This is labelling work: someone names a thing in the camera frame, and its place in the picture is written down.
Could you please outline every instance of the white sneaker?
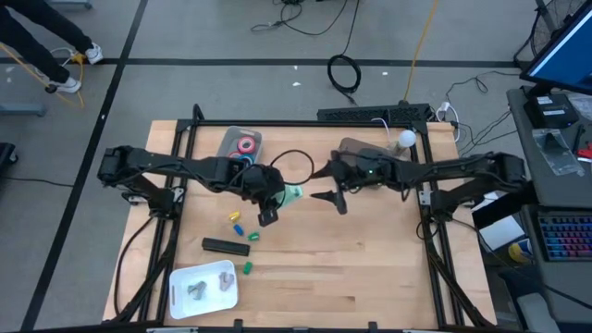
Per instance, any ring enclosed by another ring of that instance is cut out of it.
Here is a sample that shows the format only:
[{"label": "white sneaker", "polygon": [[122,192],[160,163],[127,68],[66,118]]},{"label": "white sneaker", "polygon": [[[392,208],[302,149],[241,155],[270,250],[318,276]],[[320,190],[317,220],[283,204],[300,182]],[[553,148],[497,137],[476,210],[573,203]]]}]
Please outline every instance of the white sneaker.
[{"label": "white sneaker", "polygon": [[91,65],[103,60],[103,50],[101,49],[101,46],[97,45],[96,43],[92,43],[92,49],[86,50],[84,54]]},{"label": "white sneaker", "polygon": [[57,90],[63,93],[75,93],[80,90],[80,87],[82,87],[82,82],[72,78],[68,78],[68,80],[64,83],[49,81],[49,84],[55,85]]}]

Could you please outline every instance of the computer monitor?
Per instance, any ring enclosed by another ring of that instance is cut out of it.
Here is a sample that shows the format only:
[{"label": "computer monitor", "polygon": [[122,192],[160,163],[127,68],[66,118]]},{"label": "computer monitor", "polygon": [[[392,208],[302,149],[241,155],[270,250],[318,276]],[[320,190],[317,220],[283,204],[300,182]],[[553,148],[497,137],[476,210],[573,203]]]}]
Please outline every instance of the computer monitor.
[{"label": "computer monitor", "polygon": [[537,83],[532,93],[539,95],[554,87],[592,95],[592,0],[554,33],[520,78]]}]

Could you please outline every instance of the keyboard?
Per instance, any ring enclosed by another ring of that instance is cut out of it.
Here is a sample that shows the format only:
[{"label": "keyboard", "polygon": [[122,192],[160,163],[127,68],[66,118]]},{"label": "keyboard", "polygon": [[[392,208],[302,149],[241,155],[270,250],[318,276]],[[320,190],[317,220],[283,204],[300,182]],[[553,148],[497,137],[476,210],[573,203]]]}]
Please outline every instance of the keyboard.
[{"label": "keyboard", "polygon": [[536,219],[550,261],[592,260],[592,212],[538,212]]},{"label": "keyboard", "polygon": [[342,107],[320,109],[316,113],[318,120],[370,121],[383,118],[389,124],[409,121],[426,121],[431,113],[429,104],[383,105],[363,107]]}]

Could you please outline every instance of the wooden table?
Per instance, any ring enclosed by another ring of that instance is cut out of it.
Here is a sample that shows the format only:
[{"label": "wooden table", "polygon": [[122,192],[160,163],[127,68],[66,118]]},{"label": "wooden table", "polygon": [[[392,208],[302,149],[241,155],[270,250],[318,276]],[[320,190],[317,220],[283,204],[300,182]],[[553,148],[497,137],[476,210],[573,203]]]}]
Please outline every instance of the wooden table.
[{"label": "wooden table", "polygon": [[[146,149],[170,154],[175,126],[176,121],[153,122]],[[386,146],[388,142],[381,128],[250,129],[264,136],[260,163],[267,164],[281,152],[297,148],[310,154],[316,169],[327,162],[329,152],[337,149],[344,137],[379,146]],[[215,155],[225,131],[224,127],[199,127],[193,158]],[[391,136],[394,135],[398,135],[398,131],[391,129]],[[429,139],[435,160],[458,156],[450,124],[429,124]],[[305,179],[310,172],[309,165],[298,154],[286,155],[276,163],[286,181]],[[147,177],[157,185],[164,184],[162,176]],[[443,181],[440,188],[451,188],[461,182]],[[239,303],[230,310],[184,320],[174,320],[167,312],[166,324],[229,327],[234,319],[241,318],[246,327],[363,328],[369,321],[376,321],[381,328],[437,328],[425,246],[415,236],[420,220],[415,195],[412,193],[404,203],[395,191],[364,189],[358,194],[346,195],[349,212],[340,216],[331,203],[308,196],[334,190],[332,179],[311,180],[303,189],[304,198],[279,210],[278,222],[259,228],[256,205],[245,203],[230,193],[211,193],[190,181],[175,269],[231,260],[238,272]],[[203,237],[246,242],[236,235],[228,221],[228,214],[235,210],[241,211],[240,222],[247,233],[261,232],[261,239],[251,243],[250,256],[203,251]],[[146,220],[147,213],[145,205],[130,208],[122,246]],[[463,208],[455,216],[473,223],[471,215]],[[120,307],[145,279],[154,226],[155,223],[132,243],[126,255]],[[475,232],[451,223],[448,231],[459,284],[481,313],[495,323]],[[249,276],[241,273],[247,261],[253,263]],[[440,285],[444,287],[447,319],[452,323],[448,289],[443,282]],[[154,318],[159,288],[160,282],[156,282],[149,318]],[[112,298],[113,285],[105,307],[105,319],[114,316]]]}]

